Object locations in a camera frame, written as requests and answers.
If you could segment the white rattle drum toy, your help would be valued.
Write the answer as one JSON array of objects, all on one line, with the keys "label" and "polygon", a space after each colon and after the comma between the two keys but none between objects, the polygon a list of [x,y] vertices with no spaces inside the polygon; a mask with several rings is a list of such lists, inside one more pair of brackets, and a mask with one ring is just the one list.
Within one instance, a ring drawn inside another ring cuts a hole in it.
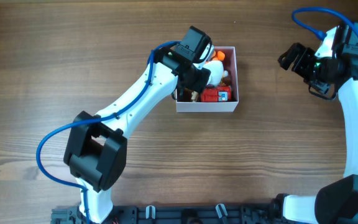
[{"label": "white rattle drum toy", "polygon": [[197,101],[198,101],[198,97],[199,97],[199,93],[198,93],[198,92],[193,91],[193,92],[191,93],[191,101],[192,101],[192,102],[197,102]]}]

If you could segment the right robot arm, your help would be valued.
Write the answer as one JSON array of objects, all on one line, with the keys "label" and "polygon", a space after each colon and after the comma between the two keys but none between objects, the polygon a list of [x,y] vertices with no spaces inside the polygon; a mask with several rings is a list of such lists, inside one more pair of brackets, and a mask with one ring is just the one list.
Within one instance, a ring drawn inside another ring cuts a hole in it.
[{"label": "right robot arm", "polygon": [[315,196],[283,195],[278,218],[297,223],[358,223],[358,38],[345,23],[326,32],[318,50],[294,43],[279,58],[324,100],[339,99],[346,132],[343,178]]}]

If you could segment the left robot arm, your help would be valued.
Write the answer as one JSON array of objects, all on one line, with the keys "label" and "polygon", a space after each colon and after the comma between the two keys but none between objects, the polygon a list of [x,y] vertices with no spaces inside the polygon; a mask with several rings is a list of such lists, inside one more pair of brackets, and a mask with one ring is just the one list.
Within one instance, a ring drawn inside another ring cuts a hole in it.
[{"label": "left robot arm", "polygon": [[211,74],[204,63],[213,42],[191,26],[181,41],[159,45],[150,52],[141,77],[114,103],[73,120],[64,163],[81,187],[78,206],[83,223],[103,223],[112,212],[111,187],[126,166],[127,143],[139,123],[176,89],[202,91]]}]

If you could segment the white chicken plush toy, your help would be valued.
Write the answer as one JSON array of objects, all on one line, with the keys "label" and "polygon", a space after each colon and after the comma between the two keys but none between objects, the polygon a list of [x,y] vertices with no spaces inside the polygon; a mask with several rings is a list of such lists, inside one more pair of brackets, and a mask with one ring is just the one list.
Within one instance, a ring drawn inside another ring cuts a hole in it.
[{"label": "white chicken plush toy", "polygon": [[228,71],[224,69],[223,61],[226,55],[223,51],[214,51],[211,61],[206,62],[203,68],[206,68],[211,73],[207,85],[218,86],[221,80],[228,76]]}]

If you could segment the red toy fire truck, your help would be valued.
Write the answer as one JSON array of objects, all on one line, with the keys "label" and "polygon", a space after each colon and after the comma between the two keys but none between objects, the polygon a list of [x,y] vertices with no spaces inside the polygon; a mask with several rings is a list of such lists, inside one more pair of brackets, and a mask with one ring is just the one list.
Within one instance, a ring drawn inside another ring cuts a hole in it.
[{"label": "red toy fire truck", "polygon": [[205,88],[201,94],[201,102],[227,102],[231,101],[231,87],[230,86],[216,86],[213,88]]}]

